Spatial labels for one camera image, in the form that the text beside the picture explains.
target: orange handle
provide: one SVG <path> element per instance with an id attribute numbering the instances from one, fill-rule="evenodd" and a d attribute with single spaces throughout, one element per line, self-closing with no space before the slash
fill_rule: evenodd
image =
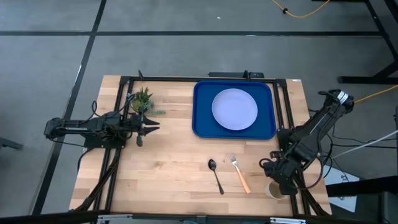
<path id="1" fill-rule="evenodd" d="M 250 194 L 251 193 L 250 188 L 249 188 L 248 184 L 246 183 L 246 181 L 244 180 L 243 175 L 241 174 L 241 171 L 238 168 L 236 168 L 236 171 L 239 174 L 239 178 L 241 179 L 244 191 L 246 191 L 247 194 Z"/>

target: paper cup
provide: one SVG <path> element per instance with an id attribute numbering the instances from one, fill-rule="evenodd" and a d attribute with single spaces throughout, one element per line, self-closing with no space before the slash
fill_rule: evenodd
<path id="1" fill-rule="evenodd" d="M 266 195 L 268 197 L 271 197 L 276 200 L 282 200 L 287 197 L 287 195 L 282 195 L 282 193 L 279 190 L 279 184 L 275 182 L 274 180 L 269 182 L 269 184 L 265 188 L 266 190 Z"/>

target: table leg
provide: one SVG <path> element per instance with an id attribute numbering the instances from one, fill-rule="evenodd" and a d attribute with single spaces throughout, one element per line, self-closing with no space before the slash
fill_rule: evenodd
<path id="1" fill-rule="evenodd" d="M 0 148 L 1 148 L 2 146 L 4 146 L 4 147 L 11 147 L 11 148 L 14 148 L 14 149 L 22 149 L 22 147 L 23 147 L 23 145 L 21 145 L 21 144 L 18 144 L 18 143 L 16 143 L 16 142 L 13 142 L 13 141 L 10 141 L 10 140 L 8 140 L 8 139 L 1 138 L 1 137 L 0 137 Z"/>
<path id="2" fill-rule="evenodd" d="M 381 177 L 356 182 L 331 184 L 326 186 L 329 197 L 345 197 L 361 194 L 391 192 L 398 194 L 398 176 Z"/>
<path id="3" fill-rule="evenodd" d="M 398 78 L 388 77 L 396 71 L 398 71 L 398 60 L 395 60 L 372 77 L 338 77 L 337 81 L 339 83 L 357 84 L 398 84 Z"/>

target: white cable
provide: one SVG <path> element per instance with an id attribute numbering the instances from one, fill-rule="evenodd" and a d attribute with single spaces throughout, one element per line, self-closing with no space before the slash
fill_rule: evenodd
<path id="1" fill-rule="evenodd" d="M 337 156 L 333 156 L 332 159 L 336 159 L 336 158 L 339 157 L 339 156 L 342 156 L 342 155 L 344 155 L 344 154 L 346 154 L 346 153 L 349 153 L 349 152 L 353 152 L 353 151 L 355 151 L 355 150 L 357 150 L 357 149 L 361 149 L 361 148 L 363 148 L 363 147 L 370 146 L 370 145 L 372 145 L 372 144 L 374 144 L 374 143 L 377 143 L 377 142 L 379 142 L 379 141 L 382 141 L 383 139 L 386 139 L 386 138 L 388 138 L 388 137 L 390 137 L 390 136 L 392 136 L 393 134 L 396 134 L 396 133 L 398 133 L 398 130 L 396 130 L 396 131 L 394 131 L 394 132 L 392 132 L 392 133 L 390 133 L 390 134 L 388 134 L 388 135 L 386 135 L 386 136 L 384 136 L 384 137 L 382 137 L 382 138 L 379 138 L 378 140 L 375 140 L 375 141 L 373 141 L 373 142 L 369 142 L 369 143 L 364 144 L 364 145 L 362 145 L 362 146 L 358 146 L 358 147 L 356 147 L 356 148 L 353 148 L 353 149 L 350 149 L 350 150 L 348 150 L 348 151 L 342 152 L 342 153 L 338 154 Z"/>

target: white plate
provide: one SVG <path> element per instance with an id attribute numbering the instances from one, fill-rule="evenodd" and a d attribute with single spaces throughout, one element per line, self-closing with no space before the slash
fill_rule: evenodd
<path id="1" fill-rule="evenodd" d="M 222 127 L 238 131 L 250 127 L 255 122 L 258 108 L 249 93 L 230 88 L 216 95 L 211 111 Z"/>

